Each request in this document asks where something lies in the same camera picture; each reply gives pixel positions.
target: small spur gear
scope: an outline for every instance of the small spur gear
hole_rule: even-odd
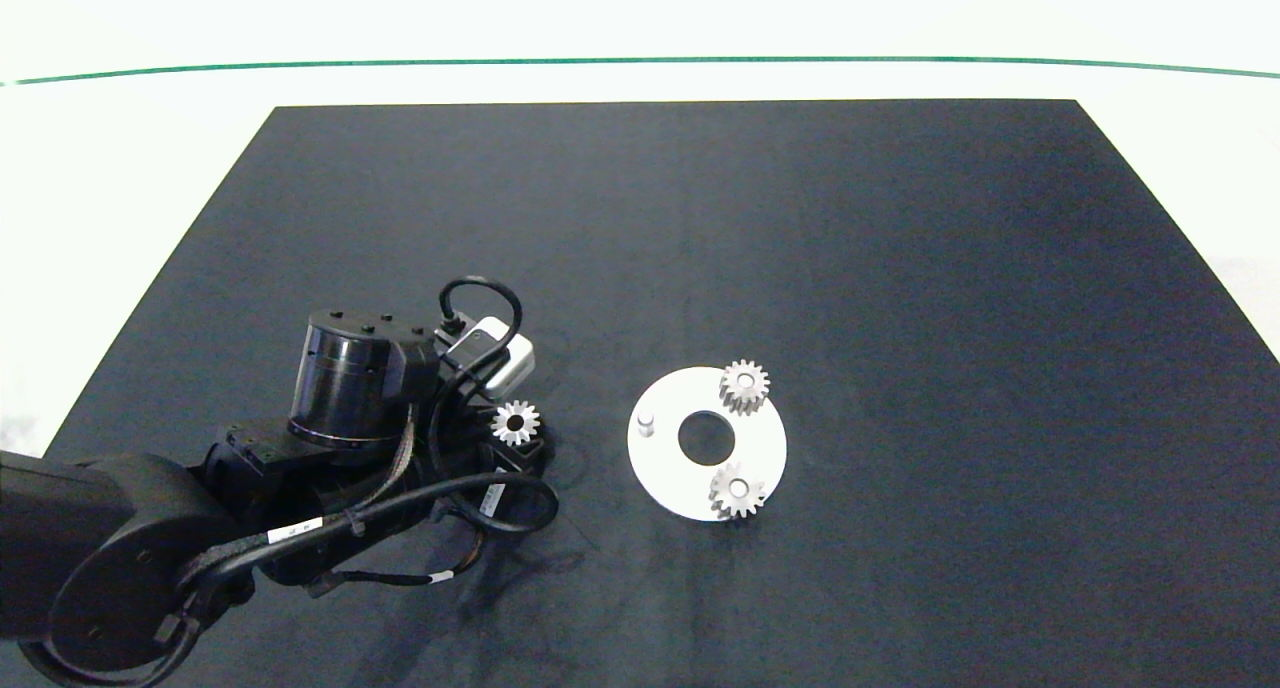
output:
[[[498,416],[494,416],[489,428],[493,428],[495,439],[507,442],[508,446],[524,446],[536,436],[541,425],[539,416],[536,407],[530,402],[509,402],[498,407]]]
[[[722,518],[755,515],[764,505],[764,483],[754,483],[742,477],[741,465],[731,463],[712,478],[712,510]]]
[[[721,375],[721,398],[733,413],[750,416],[769,396],[769,375],[755,361],[733,361]]]

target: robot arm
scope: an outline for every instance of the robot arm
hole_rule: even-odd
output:
[[[466,284],[506,297],[511,325],[453,311]],[[229,425],[192,468],[0,451],[0,639],[61,685],[155,685],[252,597],[253,569],[312,596],[347,581],[425,586],[470,568],[486,536],[550,523],[536,413],[494,405],[534,363],[520,301],[461,278],[440,306],[435,331],[392,315],[311,315],[289,418]],[[334,570],[440,500],[476,529],[452,570]]]

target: white floor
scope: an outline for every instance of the white floor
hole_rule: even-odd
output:
[[[276,105],[1079,100],[1280,352],[1280,78],[968,63],[165,65],[655,55],[1116,60],[1280,73],[1274,0],[0,0],[0,448],[42,455]]]

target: cable tie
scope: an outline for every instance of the cable tie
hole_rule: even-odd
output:
[[[342,515],[347,515],[347,520],[351,520],[351,533],[356,538],[361,538],[365,535],[365,520],[360,519],[356,509],[347,509],[342,512]]]

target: green line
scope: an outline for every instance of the green line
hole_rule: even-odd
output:
[[[60,83],[64,81],[90,81],[95,78],[119,78],[123,75],[154,75],[157,73],[256,70],[265,68],[370,68],[385,65],[617,65],[655,63],[1011,63],[1020,65],[1133,68],[1139,70],[1170,70],[1175,73],[1239,75],[1244,78],[1280,78],[1280,73],[1271,73],[1267,70],[1203,68],[1198,65],[1170,65],[1164,63],[1128,63],[1124,60],[1073,60],[1066,58],[1000,58],[979,55],[677,55],[652,58],[429,58],[404,60],[282,60],[275,63],[214,63],[209,65],[168,65],[161,68],[132,68],[128,70],[104,70],[100,73],[73,73],[69,75],[46,75],[42,78],[19,78],[17,81],[0,82],[0,86]]]

